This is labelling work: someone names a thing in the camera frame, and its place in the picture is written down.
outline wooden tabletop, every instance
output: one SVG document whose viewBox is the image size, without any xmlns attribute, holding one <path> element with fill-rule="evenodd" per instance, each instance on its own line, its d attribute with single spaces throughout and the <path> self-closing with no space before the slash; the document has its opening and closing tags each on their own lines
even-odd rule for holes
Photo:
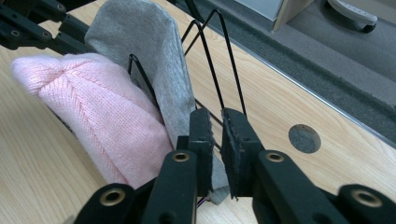
<svg viewBox="0 0 396 224">
<path fill-rule="evenodd" d="M 72 12 L 90 24 L 96 1 Z M 177 20 L 184 34 L 191 18 L 155 0 Z M 57 24 L 46 23 L 49 30 Z M 228 107 L 240 109 L 224 39 L 205 32 L 219 83 Z M 219 103 L 200 41 L 187 55 L 194 95 L 220 117 Z M 0 47 L 0 222 L 62 223 L 75 216 L 92 194 L 105 185 L 76 137 L 35 97 L 12 78 L 10 62 L 20 56 L 56 53 L 50 50 Z M 247 105 L 248 120 L 269 149 L 286 152 L 319 187 L 336 193 L 345 184 L 377 189 L 396 201 L 396 151 L 351 119 L 293 81 L 233 45 Z M 293 147 L 289 130 L 296 124 L 320 136 L 318 152 Z M 220 128 L 214 126 L 219 139 Z M 198 223 L 255 223 L 251 200 L 227 199 L 220 206 L 204 203 Z"/>
</svg>

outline round hole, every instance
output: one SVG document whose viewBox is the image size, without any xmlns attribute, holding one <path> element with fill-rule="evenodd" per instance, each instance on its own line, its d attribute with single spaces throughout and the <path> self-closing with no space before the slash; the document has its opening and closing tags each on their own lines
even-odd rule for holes
<svg viewBox="0 0 396 224">
<path fill-rule="evenodd" d="M 291 144 L 303 153 L 314 153 L 320 149 L 321 141 L 318 133 L 304 124 L 297 124 L 289 130 Z"/>
<path fill-rule="evenodd" d="M 125 192 L 122 189 L 109 189 L 102 194 L 100 203 L 104 206 L 116 205 L 125 198 Z"/>
<path fill-rule="evenodd" d="M 179 153 L 176 153 L 175 155 L 173 155 L 172 158 L 174 161 L 187 161 L 190 159 L 190 156 L 189 156 L 189 154 L 179 152 Z"/>
<path fill-rule="evenodd" d="M 281 155 L 279 155 L 279 154 L 277 154 L 275 152 L 267 153 L 265 155 L 265 158 L 268 161 L 273 161 L 273 162 L 282 162 L 283 160 L 285 160 L 285 158 L 283 158 L 283 156 L 281 156 Z"/>
<path fill-rule="evenodd" d="M 14 35 L 14 36 L 19 36 L 20 32 L 18 32 L 16 30 L 13 30 L 13 31 L 11 31 L 11 34 Z"/>
<path fill-rule="evenodd" d="M 329 217 L 327 217 L 326 215 L 323 215 L 321 213 L 315 213 L 312 216 L 312 219 L 314 219 L 314 221 L 319 224 L 331 224 L 332 223 L 332 220 Z"/>
<path fill-rule="evenodd" d="M 64 6 L 62 6 L 61 4 L 58 4 L 57 7 L 58 7 L 59 10 L 64 10 Z"/>
<path fill-rule="evenodd" d="M 352 190 L 352 197 L 361 204 L 369 207 L 380 207 L 382 201 L 369 191 L 363 189 Z"/>
<path fill-rule="evenodd" d="M 176 215 L 173 212 L 164 212 L 158 218 L 161 224 L 171 224 L 175 221 Z"/>
</svg>

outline gray sock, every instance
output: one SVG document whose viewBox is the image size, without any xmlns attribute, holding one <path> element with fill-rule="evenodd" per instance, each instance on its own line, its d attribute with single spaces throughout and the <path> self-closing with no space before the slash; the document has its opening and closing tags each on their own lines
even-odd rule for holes
<svg viewBox="0 0 396 224">
<path fill-rule="evenodd" d="M 129 55 L 136 55 L 155 91 L 174 147 L 178 136 L 189 134 L 190 112 L 195 109 L 195 102 L 177 24 L 165 10 L 147 0 L 108 0 L 98 11 L 85 42 L 125 69 Z M 132 82 L 152 100 L 135 66 Z M 220 160 L 214 160 L 214 174 L 212 181 L 227 181 Z M 221 203 L 228 195 L 229 191 L 224 191 L 228 182 L 217 186 L 221 193 L 216 202 Z"/>
</svg>

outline pink beanie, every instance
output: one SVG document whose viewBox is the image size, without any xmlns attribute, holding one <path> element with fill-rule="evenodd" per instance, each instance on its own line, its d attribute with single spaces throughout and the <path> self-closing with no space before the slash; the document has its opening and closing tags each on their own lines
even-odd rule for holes
<svg viewBox="0 0 396 224">
<path fill-rule="evenodd" d="M 109 183 L 137 189 L 172 150 L 158 109 L 128 73 L 94 53 L 16 59 L 15 78 L 75 133 Z"/>
</svg>

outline gray floor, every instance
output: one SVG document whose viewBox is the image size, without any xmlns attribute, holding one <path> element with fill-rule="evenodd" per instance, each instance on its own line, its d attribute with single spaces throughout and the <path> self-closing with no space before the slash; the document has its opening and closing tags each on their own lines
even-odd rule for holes
<svg viewBox="0 0 396 224">
<path fill-rule="evenodd" d="M 325 9 L 317 0 L 270 32 L 271 21 L 230 0 L 195 0 L 204 18 L 219 8 L 231 38 L 284 71 L 373 132 L 396 142 L 396 26 L 375 30 Z M 177 7 L 184 9 L 183 0 Z M 219 27 L 212 22 L 212 27 Z"/>
</svg>

